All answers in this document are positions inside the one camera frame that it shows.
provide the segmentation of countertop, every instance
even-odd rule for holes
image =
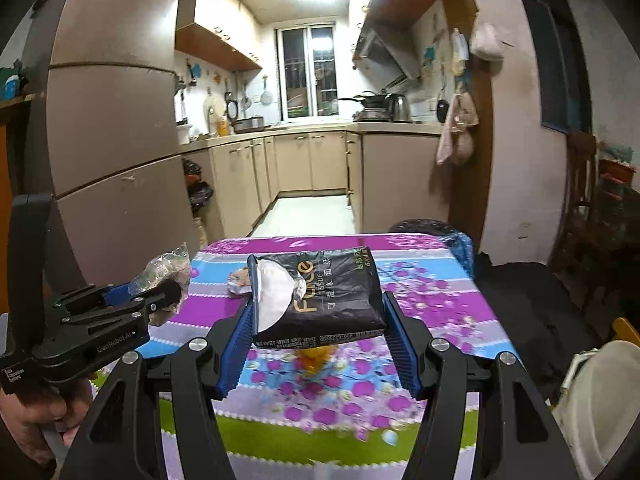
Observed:
[[[311,132],[351,132],[354,134],[401,134],[401,135],[426,135],[439,137],[442,133],[440,123],[374,123],[374,122],[331,122],[318,124],[278,124],[265,129],[263,132],[237,134],[226,137],[213,137],[211,139],[197,140],[189,144],[183,144],[178,153],[196,152],[214,146],[241,142],[242,140],[261,139],[289,134],[306,134]]]

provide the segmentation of black tissue pack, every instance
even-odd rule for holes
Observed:
[[[367,247],[250,256],[254,344],[305,349],[381,335],[385,309]]]

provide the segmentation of white bucket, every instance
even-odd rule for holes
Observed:
[[[640,413],[640,348],[612,341],[582,366],[554,410],[578,474],[593,480]]]

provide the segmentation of blue gripper pad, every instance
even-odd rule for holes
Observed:
[[[240,374],[254,338],[254,310],[254,303],[251,301],[240,315],[220,357],[220,378],[216,389],[221,399],[238,386]]]
[[[418,376],[418,357],[399,319],[399,316],[404,314],[399,307],[394,307],[396,299],[390,292],[382,295],[382,302],[386,311],[386,344],[398,371],[400,384],[414,399],[419,399],[423,388]]]

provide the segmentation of refrigerator door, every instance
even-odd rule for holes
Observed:
[[[87,283],[128,282],[184,242],[192,257],[198,251],[180,156],[101,180],[58,208]]]
[[[123,63],[174,69],[178,0],[66,0],[51,64]]]
[[[50,70],[47,145],[56,196],[173,155],[174,76],[126,66]]]

